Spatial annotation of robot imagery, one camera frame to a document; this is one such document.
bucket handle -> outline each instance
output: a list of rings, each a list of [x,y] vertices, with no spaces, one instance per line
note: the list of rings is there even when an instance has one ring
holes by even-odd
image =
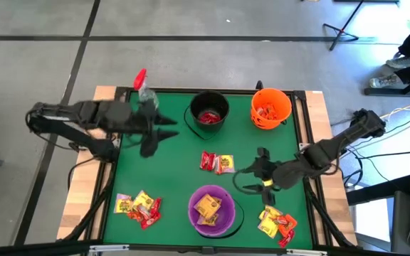
[[[191,130],[191,132],[193,132],[195,135],[197,135],[200,139],[203,139],[203,140],[209,140],[209,139],[213,138],[216,134],[218,134],[218,132],[221,130],[222,127],[219,127],[219,129],[218,129],[213,135],[211,135],[211,137],[209,137],[209,138],[203,138],[199,133],[197,133],[196,131],[194,131],[194,129],[192,129],[191,125],[189,125],[188,122],[186,121],[186,113],[188,112],[188,109],[189,109],[190,107],[191,107],[191,105],[189,104],[189,105],[186,107],[186,109],[184,110],[183,120],[184,120],[184,123],[185,123],[185,124],[188,126],[188,128]]]
[[[243,222],[245,221],[245,211],[243,210],[243,207],[241,207],[240,203],[238,203],[238,202],[237,202],[235,199],[233,199],[233,198],[232,198],[232,200],[233,200],[233,201],[238,205],[238,207],[240,207],[240,209],[241,209],[241,213],[242,213],[242,216],[243,216],[243,217],[242,217],[242,219],[241,219],[240,225],[238,225],[238,227],[237,227],[234,231],[232,231],[231,233],[229,233],[229,234],[227,234],[227,235],[220,236],[220,237],[209,237],[209,236],[202,235],[201,233],[199,233],[200,236],[202,236],[202,237],[204,237],[204,238],[208,238],[208,239],[224,239],[224,238],[229,238],[229,237],[235,235],[235,234],[240,230],[241,226],[243,225]]]

shoe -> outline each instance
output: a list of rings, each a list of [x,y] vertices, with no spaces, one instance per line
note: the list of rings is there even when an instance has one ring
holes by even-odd
[[[390,68],[409,68],[410,57],[392,58],[385,62]]]
[[[371,88],[383,88],[386,86],[403,85],[403,81],[396,74],[384,76],[381,78],[372,78],[369,80]]]

plastic bottle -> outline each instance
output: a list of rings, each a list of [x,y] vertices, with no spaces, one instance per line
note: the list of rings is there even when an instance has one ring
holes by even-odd
[[[145,82],[146,77],[147,69],[143,68],[134,79],[134,89],[139,92],[140,102],[153,99],[154,106],[157,108],[159,106],[159,100],[157,99],[156,93],[148,88],[147,83]]]

concrete floor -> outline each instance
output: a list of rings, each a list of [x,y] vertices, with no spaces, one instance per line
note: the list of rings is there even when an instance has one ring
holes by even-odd
[[[81,36],[93,0],[0,0],[0,35]],[[322,23],[341,26],[356,3],[331,0],[106,0],[101,1],[92,36],[333,36]],[[147,68],[153,87],[254,88],[322,90],[331,123],[360,108],[378,114],[410,104],[410,98],[367,97],[368,79],[387,73],[381,68],[410,31],[410,0],[396,4],[365,4],[349,25],[349,33],[371,37],[373,43],[113,41],[89,42],[70,102],[89,100],[96,85],[129,85]],[[57,103],[68,83],[79,41],[0,41],[0,245],[11,243],[16,222],[45,143],[25,127],[23,117],[35,102]],[[394,115],[389,129],[409,118]],[[345,125],[333,127],[334,133]],[[384,146],[410,149],[410,131]],[[67,141],[60,139],[59,144]],[[375,145],[362,154],[382,150]],[[55,240],[67,194],[68,169],[76,154],[56,149],[27,242]],[[409,172],[409,156],[375,159],[387,178]],[[342,160],[345,173],[356,168]],[[365,184],[384,181],[370,163]]]

green mat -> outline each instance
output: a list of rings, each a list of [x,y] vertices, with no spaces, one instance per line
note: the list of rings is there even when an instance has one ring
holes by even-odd
[[[157,95],[161,113],[178,121],[176,125],[162,128],[176,130],[179,135],[159,143],[156,154],[148,159],[140,157],[138,146],[122,149],[116,168],[104,243],[279,248],[279,233],[275,239],[271,239],[257,228],[260,223],[258,216],[264,209],[261,196],[248,196],[237,191],[232,184],[233,174],[218,176],[201,170],[199,164],[201,153],[206,150],[217,154],[232,154],[236,169],[242,169],[253,162],[259,146],[270,150],[272,160],[293,159],[298,146],[292,116],[286,125],[264,131],[251,122],[250,95],[227,95],[230,112],[224,125],[213,139],[204,141],[193,134],[183,121],[183,112],[189,105],[192,94]],[[137,93],[132,93],[130,104],[134,108],[137,108],[136,101]],[[193,124],[189,113],[187,117],[188,122]],[[123,137],[122,146],[128,144],[131,142]],[[237,182],[241,186],[261,183],[252,174],[241,174]],[[245,219],[234,236],[215,240],[203,238],[189,222],[189,198],[197,188],[208,184],[226,189],[243,208]],[[117,193],[135,197],[141,190],[152,198],[163,198],[160,209],[162,218],[146,230],[142,230],[138,222],[130,220],[124,213],[113,213]],[[288,247],[311,249],[303,184],[300,182],[289,190],[275,194],[275,207],[284,214],[291,214],[298,221],[295,237]],[[241,221],[242,210],[236,206],[236,219],[228,233],[238,227]]]

